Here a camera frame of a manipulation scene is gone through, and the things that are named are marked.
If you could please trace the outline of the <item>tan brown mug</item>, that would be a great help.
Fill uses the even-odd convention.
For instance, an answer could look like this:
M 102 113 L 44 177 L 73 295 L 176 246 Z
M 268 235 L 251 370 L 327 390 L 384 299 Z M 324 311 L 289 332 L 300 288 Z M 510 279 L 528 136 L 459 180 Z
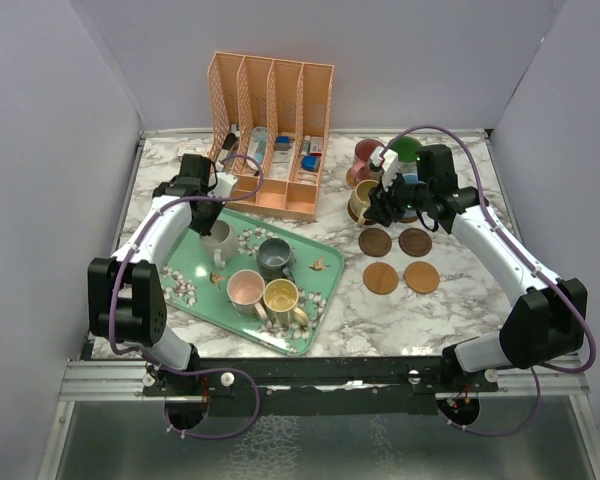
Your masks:
M 351 205 L 354 213 L 359 216 L 360 221 L 364 219 L 364 224 L 367 223 L 364 215 L 371 206 L 370 193 L 378 184 L 377 180 L 363 180 L 353 189 L 350 195 L 348 204 Z

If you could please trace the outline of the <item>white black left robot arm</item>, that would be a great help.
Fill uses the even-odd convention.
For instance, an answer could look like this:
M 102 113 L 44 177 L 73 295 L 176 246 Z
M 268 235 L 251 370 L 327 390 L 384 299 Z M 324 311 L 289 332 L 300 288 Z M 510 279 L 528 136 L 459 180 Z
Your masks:
M 150 211 L 132 237 L 87 268 L 90 333 L 107 339 L 118 355 L 138 352 L 163 367 L 166 382 L 182 395 L 200 385 L 200 357 L 167 326 L 160 271 L 186 231 L 211 234 L 223 204 L 209 193 L 219 183 L 209 158 L 184 155 L 179 173 L 154 189 Z

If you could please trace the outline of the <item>light orange wooden coaster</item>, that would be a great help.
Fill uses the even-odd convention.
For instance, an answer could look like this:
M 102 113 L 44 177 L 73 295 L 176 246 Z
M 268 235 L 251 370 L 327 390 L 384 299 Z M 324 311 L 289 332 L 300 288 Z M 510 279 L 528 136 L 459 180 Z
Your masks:
M 365 268 L 363 282 L 372 293 L 387 295 L 397 288 L 399 277 L 391 265 L 384 262 L 374 262 Z

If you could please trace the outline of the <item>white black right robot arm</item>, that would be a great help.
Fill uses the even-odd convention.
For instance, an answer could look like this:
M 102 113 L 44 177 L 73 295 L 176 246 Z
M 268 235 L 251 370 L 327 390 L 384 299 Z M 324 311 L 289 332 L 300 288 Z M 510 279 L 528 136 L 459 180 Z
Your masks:
M 441 144 L 417 152 L 418 180 L 407 183 L 396 152 L 376 148 L 369 168 L 379 183 L 371 191 L 364 216 L 383 226 L 412 210 L 426 213 L 436 227 L 468 247 L 495 278 L 512 310 L 496 332 L 444 349 L 441 383 L 461 391 L 476 372 L 527 369 L 580 349 L 587 290 L 577 279 L 564 280 L 543 266 L 496 219 L 473 186 L 459 187 L 452 152 Z

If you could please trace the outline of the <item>green mug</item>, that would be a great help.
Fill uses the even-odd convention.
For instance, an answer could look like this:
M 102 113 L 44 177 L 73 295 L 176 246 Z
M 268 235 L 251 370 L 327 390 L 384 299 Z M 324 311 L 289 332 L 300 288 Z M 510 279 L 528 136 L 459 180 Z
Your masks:
M 417 151 L 422 147 L 420 141 L 410 136 L 397 139 L 389 149 L 398 156 L 399 171 L 405 173 L 417 173 Z

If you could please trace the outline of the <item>beige grey mug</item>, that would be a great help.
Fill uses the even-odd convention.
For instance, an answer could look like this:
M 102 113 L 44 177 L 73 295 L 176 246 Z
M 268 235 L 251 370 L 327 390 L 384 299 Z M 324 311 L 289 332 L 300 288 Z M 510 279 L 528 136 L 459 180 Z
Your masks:
M 223 220 L 216 220 L 209 235 L 201 235 L 200 243 L 211 256 L 218 269 L 224 269 L 238 254 L 239 240 L 234 227 Z

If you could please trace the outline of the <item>light blue mug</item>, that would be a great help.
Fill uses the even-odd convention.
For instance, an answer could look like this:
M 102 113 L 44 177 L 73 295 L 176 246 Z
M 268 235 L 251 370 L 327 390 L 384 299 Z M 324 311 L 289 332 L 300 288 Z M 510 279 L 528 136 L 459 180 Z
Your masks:
M 416 173 L 404 173 L 402 177 L 404 179 L 404 182 L 408 185 L 415 185 L 421 183 Z

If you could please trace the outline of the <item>dark walnut coaster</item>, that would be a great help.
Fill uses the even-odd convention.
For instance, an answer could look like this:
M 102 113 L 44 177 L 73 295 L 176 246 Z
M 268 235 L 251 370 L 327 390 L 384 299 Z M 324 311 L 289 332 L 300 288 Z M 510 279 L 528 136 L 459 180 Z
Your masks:
M 412 257 L 423 257 L 427 255 L 433 246 L 431 237 L 423 230 L 407 228 L 403 230 L 398 243 L 401 250 Z
M 383 257 L 392 248 L 390 235 L 379 228 L 368 228 L 358 238 L 361 251 L 371 257 Z

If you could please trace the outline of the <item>maroon red mug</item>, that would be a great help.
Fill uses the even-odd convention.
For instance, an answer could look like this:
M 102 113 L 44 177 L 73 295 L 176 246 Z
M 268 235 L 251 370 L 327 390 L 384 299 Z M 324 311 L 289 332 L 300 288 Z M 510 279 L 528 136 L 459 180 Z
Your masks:
M 373 172 L 369 167 L 371 154 L 378 147 L 383 147 L 383 144 L 376 139 L 363 139 L 356 144 L 353 163 L 346 174 L 346 182 L 351 188 L 361 181 L 379 178 L 379 173 Z

